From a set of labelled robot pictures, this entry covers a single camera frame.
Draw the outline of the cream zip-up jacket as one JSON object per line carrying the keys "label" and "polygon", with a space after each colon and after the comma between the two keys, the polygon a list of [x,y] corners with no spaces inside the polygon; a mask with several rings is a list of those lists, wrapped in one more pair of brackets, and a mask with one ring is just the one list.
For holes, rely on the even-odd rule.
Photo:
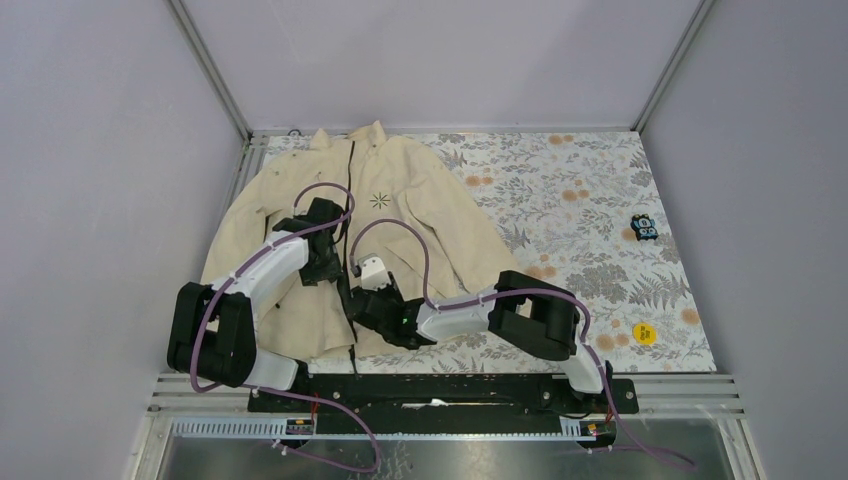
{"label": "cream zip-up jacket", "polygon": [[[379,124],[346,137],[316,133],[308,148],[271,159],[226,212],[201,276],[210,283],[240,266],[272,226],[306,209],[313,198],[356,202],[348,245],[376,254],[405,299],[475,294],[518,263],[466,186],[427,146],[388,136]],[[528,356],[490,332],[465,335],[412,352],[345,319],[334,285],[284,283],[274,305],[262,308],[260,345],[298,360],[334,368],[354,352],[369,366],[418,369],[439,355],[470,350],[491,370],[518,370]]]}

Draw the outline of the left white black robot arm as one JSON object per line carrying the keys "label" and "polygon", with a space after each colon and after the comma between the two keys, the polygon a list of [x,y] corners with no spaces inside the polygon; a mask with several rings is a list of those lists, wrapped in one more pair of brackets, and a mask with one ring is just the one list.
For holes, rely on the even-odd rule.
{"label": "left white black robot arm", "polygon": [[228,387],[271,388],[288,411],[309,401],[297,360],[258,345],[262,308],[294,278],[305,286],[343,274],[333,235],[349,218],[342,206],[314,198],[306,213],[279,221],[262,246],[235,271],[210,284],[189,282],[177,294],[167,365]]}

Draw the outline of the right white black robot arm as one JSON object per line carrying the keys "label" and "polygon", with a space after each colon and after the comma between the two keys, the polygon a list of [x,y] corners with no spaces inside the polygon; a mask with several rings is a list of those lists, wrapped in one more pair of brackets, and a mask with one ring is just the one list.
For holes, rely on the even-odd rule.
{"label": "right white black robot arm", "polygon": [[337,290],[346,318],[393,346],[417,350],[490,332],[533,357],[559,363],[583,410],[597,412],[613,398],[605,367],[584,345],[590,313],[562,288],[508,270],[476,295],[431,305],[404,299],[394,282],[373,290],[344,280]]}

